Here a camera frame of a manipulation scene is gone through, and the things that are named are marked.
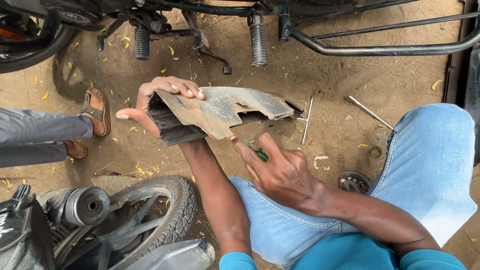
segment foot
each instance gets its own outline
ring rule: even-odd
[[[90,106],[95,109],[105,110],[105,103],[103,102],[103,98],[100,92],[89,89],[87,90],[87,93],[90,94]],[[95,119],[88,113],[84,112],[82,114],[88,116],[92,120],[93,134],[100,136],[105,133],[105,126],[102,121]]]
[[[347,190],[347,188],[345,187],[345,184],[344,184],[344,182],[346,180],[353,181],[355,184],[357,184],[357,186],[359,187],[359,190],[361,191],[362,194],[367,194],[369,188],[367,186],[365,186],[363,184],[363,182],[361,182],[361,181],[359,181],[359,180],[357,180],[357,179],[355,179],[354,177],[351,177],[351,176],[348,176],[346,178],[340,178],[341,189]]]
[[[79,159],[82,157],[84,152],[82,149],[71,142],[63,142],[65,148],[67,149],[67,155],[72,158]]]

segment forearm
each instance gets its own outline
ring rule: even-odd
[[[179,145],[200,189],[202,205],[220,244],[221,255],[241,251],[252,255],[250,221],[240,194],[223,172],[206,140]]]
[[[372,238],[392,244],[400,257],[416,249],[440,250],[425,227],[399,207],[324,184],[317,187],[315,203],[306,207],[309,214],[345,221]]]

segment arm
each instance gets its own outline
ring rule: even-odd
[[[259,137],[269,160],[263,162],[241,140],[232,144],[246,163],[255,187],[277,203],[303,213],[347,222],[391,244],[401,258],[417,249],[440,250],[430,233],[404,210],[374,197],[330,187],[310,174],[305,155],[279,148],[267,133]]]
[[[207,141],[199,139],[179,146],[195,176],[205,214],[220,244],[221,255],[241,251],[251,257],[247,210]]]

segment person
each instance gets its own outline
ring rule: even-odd
[[[116,116],[159,138],[146,111],[158,90],[209,98],[193,82],[158,77],[140,87],[135,109]],[[258,139],[268,162],[229,138],[252,183],[228,178],[205,139],[179,146],[220,245],[221,270],[256,269],[252,250],[290,270],[459,270],[466,268],[441,246],[477,209],[469,196],[474,137],[472,118],[455,105],[409,111],[387,139],[385,165],[371,188],[355,174],[340,179],[367,195],[315,179],[302,152],[279,147],[268,133]]]
[[[79,115],[0,108],[0,168],[82,159],[88,149],[78,139],[109,133],[107,96],[92,87]]]

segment jeans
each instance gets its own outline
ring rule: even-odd
[[[410,213],[443,246],[477,210],[469,195],[473,124],[456,105],[424,105],[409,111],[387,138],[384,168],[368,195]],[[230,180],[250,218],[253,251],[282,268],[289,269],[325,236],[357,231],[340,220],[281,206],[246,180]]]
[[[0,168],[66,160],[62,141],[92,133],[92,121],[83,114],[0,108]]]

